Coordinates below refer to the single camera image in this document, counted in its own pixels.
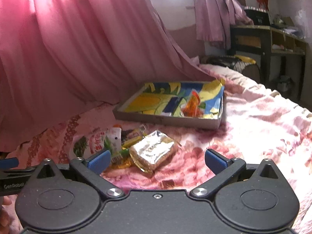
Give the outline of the person's left hand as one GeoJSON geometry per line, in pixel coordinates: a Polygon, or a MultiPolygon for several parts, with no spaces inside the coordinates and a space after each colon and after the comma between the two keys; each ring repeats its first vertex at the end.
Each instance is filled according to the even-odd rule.
{"type": "Polygon", "coordinates": [[[4,196],[1,205],[1,234],[18,234],[22,226],[15,212],[17,195],[4,196]]]}

